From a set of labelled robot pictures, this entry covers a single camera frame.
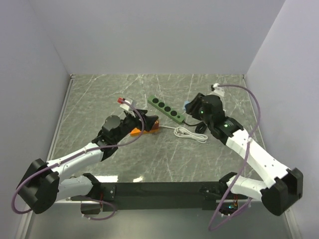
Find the blue charger plug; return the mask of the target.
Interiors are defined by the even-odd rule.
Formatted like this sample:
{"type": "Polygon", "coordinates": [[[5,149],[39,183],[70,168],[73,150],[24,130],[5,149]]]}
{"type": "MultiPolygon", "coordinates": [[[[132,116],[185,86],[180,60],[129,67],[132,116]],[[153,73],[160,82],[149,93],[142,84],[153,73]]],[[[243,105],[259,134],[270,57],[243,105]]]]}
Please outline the blue charger plug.
{"type": "Polygon", "coordinates": [[[184,102],[184,106],[183,106],[183,110],[186,111],[186,106],[190,103],[190,101],[185,101],[184,102]]]}

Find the red koi cube adapter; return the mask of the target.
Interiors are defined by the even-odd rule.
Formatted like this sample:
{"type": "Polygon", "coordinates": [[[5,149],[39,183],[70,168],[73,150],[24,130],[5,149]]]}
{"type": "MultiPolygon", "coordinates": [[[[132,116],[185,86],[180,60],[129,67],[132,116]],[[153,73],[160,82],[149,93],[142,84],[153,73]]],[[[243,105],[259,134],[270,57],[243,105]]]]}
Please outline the red koi cube adapter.
{"type": "Polygon", "coordinates": [[[156,122],[153,124],[150,132],[156,132],[159,130],[159,120],[156,120],[156,122]]]}

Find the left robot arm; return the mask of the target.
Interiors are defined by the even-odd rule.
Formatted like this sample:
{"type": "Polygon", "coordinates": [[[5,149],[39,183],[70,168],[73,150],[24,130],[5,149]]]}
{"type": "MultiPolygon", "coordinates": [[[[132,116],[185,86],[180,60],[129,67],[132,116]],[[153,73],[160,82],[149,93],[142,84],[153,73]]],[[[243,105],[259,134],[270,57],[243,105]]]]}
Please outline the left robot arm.
{"type": "Polygon", "coordinates": [[[81,168],[102,162],[122,146],[121,140],[135,128],[150,131],[158,116],[147,116],[146,110],[137,109],[125,118],[109,116],[98,135],[86,146],[64,157],[44,162],[33,161],[14,192],[20,196],[36,214],[49,209],[55,202],[73,196],[84,196],[96,200],[100,195],[101,183],[90,173],[73,178],[81,168]]]}

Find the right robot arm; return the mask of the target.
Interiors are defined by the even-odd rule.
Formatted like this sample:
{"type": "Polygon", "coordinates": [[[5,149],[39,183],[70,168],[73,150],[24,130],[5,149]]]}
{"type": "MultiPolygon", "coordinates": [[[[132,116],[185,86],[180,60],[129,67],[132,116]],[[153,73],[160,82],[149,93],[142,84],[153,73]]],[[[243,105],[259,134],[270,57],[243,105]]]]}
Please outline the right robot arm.
{"type": "Polygon", "coordinates": [[[185,112],[204,122],[216,139],[240,155],[261,177],[258,181],[240,173],[226,174],[219,181],[218,193],[222,199],[243,195],[261,201],[270,213],[280,216],[302,197],[302,172],[277,161],[237,120],[226,116],[218,95],[197,94],[185,104],[185,112]]]}

